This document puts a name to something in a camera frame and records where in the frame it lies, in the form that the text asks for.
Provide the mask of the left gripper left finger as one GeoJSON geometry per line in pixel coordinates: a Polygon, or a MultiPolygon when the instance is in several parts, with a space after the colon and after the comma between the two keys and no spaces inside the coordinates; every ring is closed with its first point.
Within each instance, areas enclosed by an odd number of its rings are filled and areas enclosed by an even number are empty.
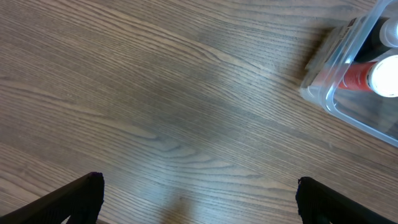
{"type": "Polygon", "coordinates": [[[90,172],[1,217],[3,224],[95,224],[104,202],[104,177],[90,172]]]}

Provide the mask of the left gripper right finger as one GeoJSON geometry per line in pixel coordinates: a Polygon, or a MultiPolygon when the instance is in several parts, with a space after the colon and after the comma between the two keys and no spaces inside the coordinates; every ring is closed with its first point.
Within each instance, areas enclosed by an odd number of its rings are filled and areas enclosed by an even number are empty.
{"type": "Polygon", "coordinates": [[[311,177],[298,180],[295,199],[303,224],[397,224],[311,177]]]}

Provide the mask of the orange tube white cap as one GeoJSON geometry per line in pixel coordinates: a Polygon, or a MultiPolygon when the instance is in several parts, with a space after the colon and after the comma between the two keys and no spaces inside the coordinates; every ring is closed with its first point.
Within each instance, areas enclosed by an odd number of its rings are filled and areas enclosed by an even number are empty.
{"type": "Polygon", "coordinates": [[[351,91],[371,91],[381,97],[397,97],[397,55],[364,63],[325,65],[309,72],[311,85],[320,86],[337,81],[337,88],[351,91]]]}

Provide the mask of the black tube white cap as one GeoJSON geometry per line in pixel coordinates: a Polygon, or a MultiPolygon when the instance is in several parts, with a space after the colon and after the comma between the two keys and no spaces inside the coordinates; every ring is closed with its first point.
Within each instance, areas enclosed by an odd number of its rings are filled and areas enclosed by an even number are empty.
{"type": "Polygon", "coordinates": [[[354,58],[357,63],[370,62],[390,49],[397,48],[397,16],[380,17],[354,58]]]}

